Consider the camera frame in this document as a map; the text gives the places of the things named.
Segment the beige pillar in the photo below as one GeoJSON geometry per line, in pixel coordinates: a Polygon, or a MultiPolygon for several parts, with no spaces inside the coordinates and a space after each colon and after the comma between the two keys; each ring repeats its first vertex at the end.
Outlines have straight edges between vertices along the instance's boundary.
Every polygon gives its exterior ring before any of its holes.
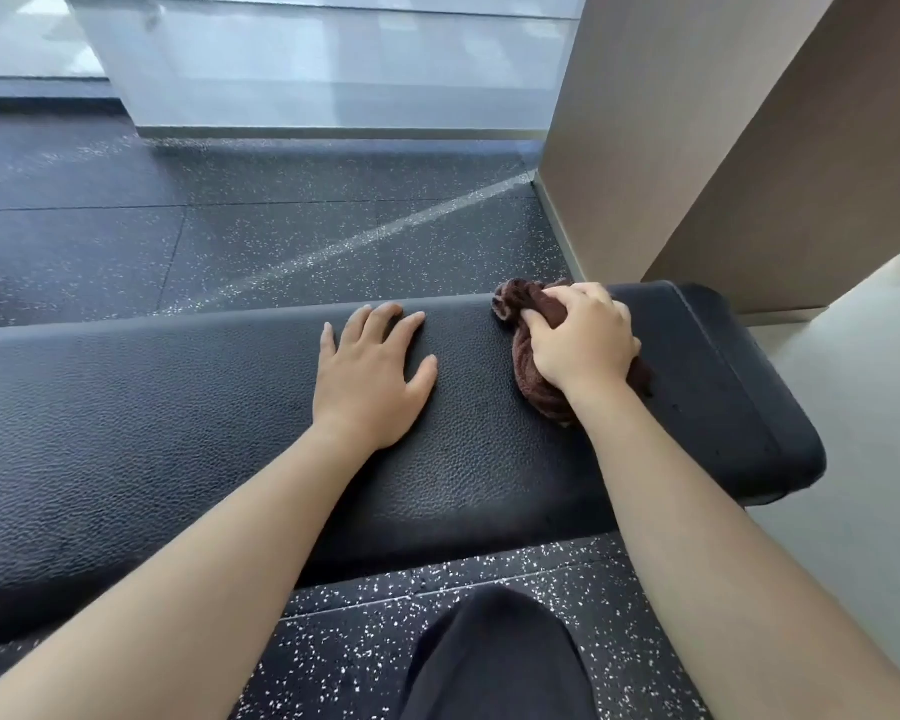
{"type": "Polygon", "coordinates": [[[586,1],[536,180],[576,277],[644,276],[832,1],[586,1]]]}
{"type": "Polygon", "coordinates": [[[898,253],[900,0],[836,0],[647,278],[812,313],[898,253]]]}

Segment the speckled rubber flooring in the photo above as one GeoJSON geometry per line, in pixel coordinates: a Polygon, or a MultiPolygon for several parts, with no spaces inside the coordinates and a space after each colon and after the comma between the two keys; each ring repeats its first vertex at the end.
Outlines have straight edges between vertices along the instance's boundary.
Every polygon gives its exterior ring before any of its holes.
{"type": "MultiPolygon", "coordinates": [[[[0,115],[0,326],[491,291],[566,264],[533,142],[145,142],[0,115]]],[[[618,535],[300,591],[239,718],[384,718],[416,638],[500,581],[551,607],[604,718],[707,717],[618,535]]],[[[0,672],[34,646],[0,647],[0,672]]]]}

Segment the bench cushion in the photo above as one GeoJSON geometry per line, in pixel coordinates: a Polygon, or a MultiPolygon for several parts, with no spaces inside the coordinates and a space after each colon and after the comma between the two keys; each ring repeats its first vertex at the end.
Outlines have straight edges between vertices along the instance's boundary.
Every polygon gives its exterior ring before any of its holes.
{"type": "MultiPolygon", "coordinates": [[[[648,408],[733,497],[823,473],[816,431],[711,290],[612,289],[655,372],[648,408]]],[[[516,388],[491,296],[427,312],[408,369],[440,375],[410,434],[367,464],[301,584],[611,531],[587,436],[516,388]]],[[[0,641],[60,621],[168,543],[311,422],[324,321],[354,305],[0,328],[0,641]]]]}

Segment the left hand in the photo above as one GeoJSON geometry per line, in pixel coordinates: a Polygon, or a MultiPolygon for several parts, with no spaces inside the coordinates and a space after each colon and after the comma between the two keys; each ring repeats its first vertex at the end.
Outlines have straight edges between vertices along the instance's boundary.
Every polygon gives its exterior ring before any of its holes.
{"type": "Polygon", "coordinates": [[[391,447],[407,434],[437,382],[437,357],[427,356],[409,383],[404,381],[407,349],[424,313],[403,318],[384,339],[390,321],[402,313],[398,303],[384,303],[376,310],[364,305],[344,326],[339,347],[333,326],[324,324],[313,394],[314,427],[343,435],[370,452],[391,447]]]}

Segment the brown towel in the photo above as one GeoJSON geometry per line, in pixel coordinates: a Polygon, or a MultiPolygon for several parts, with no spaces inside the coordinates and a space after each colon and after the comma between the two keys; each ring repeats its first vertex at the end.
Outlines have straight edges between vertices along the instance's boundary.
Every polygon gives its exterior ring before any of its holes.
{"type": "MultiPolygon", "coordinates": [[[[577,416],[570,408],[564,393],[552,386],[534,363],[534,351],[530,344],[530,328],[520,311],[532,308],[540,313],[551,328],[556,328],[567,317],[564,303],[544,292],[556,285],[570,285],[569,280],[558,280],[550,285],[514,278],[497,288],[493,295],[493,312],[505,324],[516,325],[513,335],[513,375],[516,385],[527,401],[544,417],[563,426],[577,423],[577,416]]],[[[633,359],[626,383],[641,397],[649,397],[653,373],[639,356],[633,359]]]]}

